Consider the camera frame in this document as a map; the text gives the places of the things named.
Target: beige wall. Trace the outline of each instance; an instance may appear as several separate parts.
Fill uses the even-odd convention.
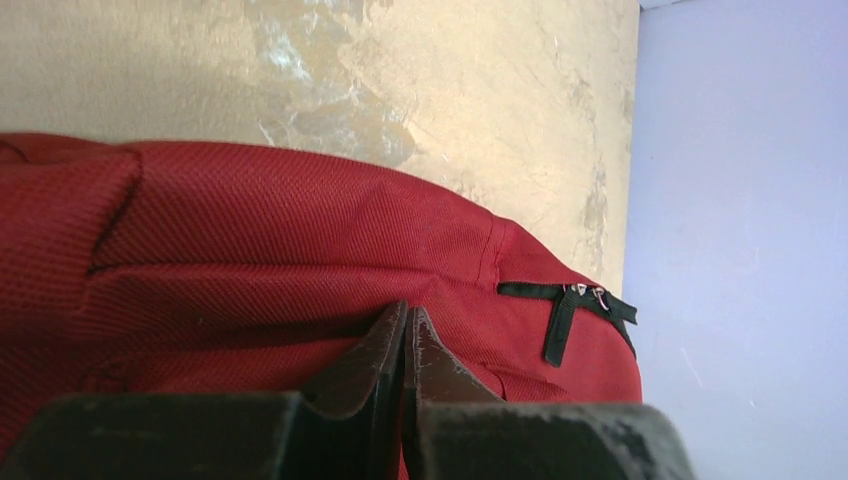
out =
[[[0,0],[0,129],[396,168],[620,289],[637,0]]]

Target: red fabric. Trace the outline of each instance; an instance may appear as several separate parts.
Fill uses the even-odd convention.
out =
[[[425,181],[257,146],[0,135],[0,458],[69,392],[286,390],[385,305],[423,305],[509,401],[640,402],[627,344],[499,281],[592,283],[517,224]]]

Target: zipper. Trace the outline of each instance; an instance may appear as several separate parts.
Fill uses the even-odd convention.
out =
[[[555,367],[562,365],[565,345],[568,343],[571,324],[574,322],[574,314],[578,308],[589,310],[608,321],[630,347],[633,356],[636,356],[636,350],[624,326],[624,322],[636,325],[636,308],[619,300],[603,287],[584,283],[501,282],[498,284],[498,293],[553,302],[542,356],[546,362]]]

